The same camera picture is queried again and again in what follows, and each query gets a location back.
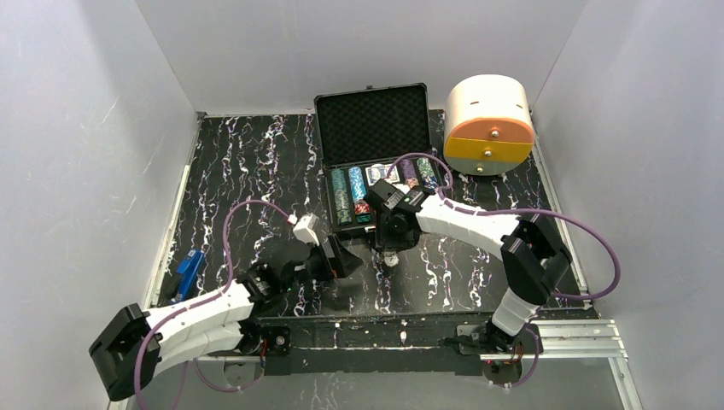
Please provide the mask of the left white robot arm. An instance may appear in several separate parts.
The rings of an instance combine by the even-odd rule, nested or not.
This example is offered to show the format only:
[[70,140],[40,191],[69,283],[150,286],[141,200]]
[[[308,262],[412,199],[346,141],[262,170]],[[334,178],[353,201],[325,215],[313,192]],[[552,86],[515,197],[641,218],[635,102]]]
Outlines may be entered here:
[[89,355],[110,401],[123,401],[165,370],[208,354],[285,354],[289,331],[255,320],[298,284],[345,278],[363,261],[339,239],[294,239],[230,286],[165,307],[123,307],[91,344]]

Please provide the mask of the blue playing card deck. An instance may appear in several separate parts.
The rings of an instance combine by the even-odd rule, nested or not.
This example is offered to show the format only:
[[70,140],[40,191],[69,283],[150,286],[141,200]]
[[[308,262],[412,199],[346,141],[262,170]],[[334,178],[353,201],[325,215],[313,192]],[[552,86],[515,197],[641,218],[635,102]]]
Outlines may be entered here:
[[380,179],[385,179],[390,184],[400,182],[398,168],[393,164],[373,164],[365,168],[365,176],[369,186],[374,185]]

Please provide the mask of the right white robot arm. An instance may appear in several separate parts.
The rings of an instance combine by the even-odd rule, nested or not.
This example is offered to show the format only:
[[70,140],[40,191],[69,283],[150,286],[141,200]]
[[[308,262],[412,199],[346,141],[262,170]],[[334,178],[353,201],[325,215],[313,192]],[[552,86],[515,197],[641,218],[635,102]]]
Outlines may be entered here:
[[409,188],[383,179],[367,191],[364,200],[376,214],[374,245],[380,252],[408,250],[417,246],[422,234],[437,234],[502,262],[507,290],[478,336],[464,339],[484,351],[511,349],[571,265],[569,249],[542,209],[496,214],[420,186]]

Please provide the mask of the white poker chip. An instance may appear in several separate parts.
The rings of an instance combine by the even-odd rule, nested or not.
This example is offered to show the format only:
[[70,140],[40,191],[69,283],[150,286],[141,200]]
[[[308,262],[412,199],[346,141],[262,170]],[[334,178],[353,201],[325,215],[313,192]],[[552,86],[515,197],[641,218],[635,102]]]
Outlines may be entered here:
[[395,252],[385,252],[383,261],[388,267],[396,267],[399,264],[399,256]]

